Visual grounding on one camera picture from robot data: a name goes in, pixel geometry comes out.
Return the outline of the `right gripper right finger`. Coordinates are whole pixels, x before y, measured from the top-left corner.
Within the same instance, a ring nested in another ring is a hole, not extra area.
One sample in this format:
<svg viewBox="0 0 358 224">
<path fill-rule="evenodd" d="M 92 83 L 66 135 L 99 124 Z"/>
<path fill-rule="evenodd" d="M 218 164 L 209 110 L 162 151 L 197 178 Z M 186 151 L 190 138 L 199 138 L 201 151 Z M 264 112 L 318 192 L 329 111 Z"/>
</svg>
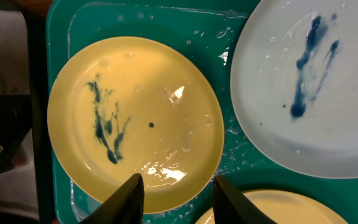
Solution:
<svg viewBox="0 0 358 224">
<path fill-rule="evenodd" d="M 213 182 L 213 213 L 216 224 L 274 224 L 224 176 Z"/>
</svg>

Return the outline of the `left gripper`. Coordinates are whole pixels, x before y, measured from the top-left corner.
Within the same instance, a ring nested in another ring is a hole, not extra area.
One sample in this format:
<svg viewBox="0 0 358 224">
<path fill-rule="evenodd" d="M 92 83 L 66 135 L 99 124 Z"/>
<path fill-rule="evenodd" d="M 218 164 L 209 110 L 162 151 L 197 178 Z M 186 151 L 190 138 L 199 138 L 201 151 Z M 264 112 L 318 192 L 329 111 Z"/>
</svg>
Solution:
<svg viewBox="0 0 358 224">
<path fill-rule="evenodd" d="M 11 170 L 12 158 L 32 127 L 29 95 L 0 95 L 0 174 Z"/>
</svg>

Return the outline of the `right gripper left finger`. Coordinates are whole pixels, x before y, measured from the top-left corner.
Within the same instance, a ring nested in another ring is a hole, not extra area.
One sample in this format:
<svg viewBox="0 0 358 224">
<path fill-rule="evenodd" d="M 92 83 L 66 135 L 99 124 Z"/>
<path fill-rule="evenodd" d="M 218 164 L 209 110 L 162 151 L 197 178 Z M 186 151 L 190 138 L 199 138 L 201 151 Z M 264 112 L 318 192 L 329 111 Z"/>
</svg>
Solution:
<svg viewBox="0 0 358 224">
<path fill-rule="evenodd" d="M 144 182 L 132 175 L 80 224 L 141 224 L 144 215 Z"/>
</svg>

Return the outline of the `light blue plate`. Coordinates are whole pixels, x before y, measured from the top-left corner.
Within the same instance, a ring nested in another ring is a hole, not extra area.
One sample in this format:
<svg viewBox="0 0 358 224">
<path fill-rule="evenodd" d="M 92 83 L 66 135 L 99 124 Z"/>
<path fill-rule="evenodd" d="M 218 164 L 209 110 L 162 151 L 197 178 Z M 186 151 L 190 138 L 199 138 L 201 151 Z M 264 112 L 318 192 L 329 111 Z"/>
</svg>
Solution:
<svg viewBox="0 0 358 224">
<path fill-rule="evenodd" d="M 237 120 L 292 171 L 358 178 L 358 0 L 261 1 L 231 65 Z"/>
</svg>

